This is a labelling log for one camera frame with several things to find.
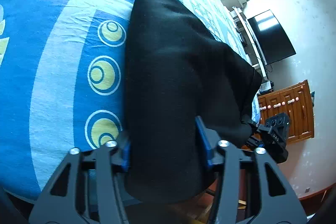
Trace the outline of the black studded pants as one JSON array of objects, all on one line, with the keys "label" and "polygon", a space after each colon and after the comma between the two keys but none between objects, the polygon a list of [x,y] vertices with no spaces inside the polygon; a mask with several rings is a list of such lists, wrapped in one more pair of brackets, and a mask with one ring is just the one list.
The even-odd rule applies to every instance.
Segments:
[{"label": "black studded pants", "polygon": [[125,188],[138,200],[176,203],[213,183],[196,117],[237,147],[252,133],[261,76],[179,0],[135,0],[124,80]]}]

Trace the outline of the wooden cabinet with white knobs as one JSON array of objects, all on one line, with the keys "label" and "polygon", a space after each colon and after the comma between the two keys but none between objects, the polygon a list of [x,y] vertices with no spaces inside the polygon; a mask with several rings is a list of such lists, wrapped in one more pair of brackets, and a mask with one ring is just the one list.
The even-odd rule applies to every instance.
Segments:
[{"label": "wooden cabinet with white knobs", "polygon": [[313,102],[309,83],[304,80],[293,86],[258,96],[261,124],[280,113],[290,118],[288,143],[314,138]]}]

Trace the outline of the white tv stand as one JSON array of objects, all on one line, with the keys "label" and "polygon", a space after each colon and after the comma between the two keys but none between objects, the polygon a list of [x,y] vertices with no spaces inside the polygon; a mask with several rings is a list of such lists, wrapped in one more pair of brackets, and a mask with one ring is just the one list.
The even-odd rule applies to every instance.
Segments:
[{"label": "white tv stand", "polygon": [[246,46],[244,46],[244,50],[248,56],[248,60],[250,61],[252,67],[254,67],[254,69],[262,75],[263,81],[266,82],[268,81],[268,74],[266,72],[264,56],[261,52],[255,33],[242,10],[235,6],[232,8],[233,10],[231,11],[231,16],[240,34],[245,39]]}]

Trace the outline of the black flat television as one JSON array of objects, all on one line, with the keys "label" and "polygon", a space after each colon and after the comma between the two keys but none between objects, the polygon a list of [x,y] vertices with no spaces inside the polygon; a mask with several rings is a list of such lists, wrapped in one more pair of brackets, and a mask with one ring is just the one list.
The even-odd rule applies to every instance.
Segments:
[{"label": "black flat television", "polygon": [[248,19],[257,39],[265,65],[270,65],[296,54],[282,25],[271,10]]}]

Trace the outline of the blue patterned bed quilt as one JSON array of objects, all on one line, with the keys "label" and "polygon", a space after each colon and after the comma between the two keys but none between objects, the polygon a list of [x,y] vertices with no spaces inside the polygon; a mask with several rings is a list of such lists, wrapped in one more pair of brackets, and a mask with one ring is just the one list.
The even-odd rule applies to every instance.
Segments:
[{"label": "blue patterned bed quilt", "polygon": [[[180,0],[245,56],[220,0]],[[34,202],[67,152],[121,135],[134,0],[1,0],[1,186]]]}]

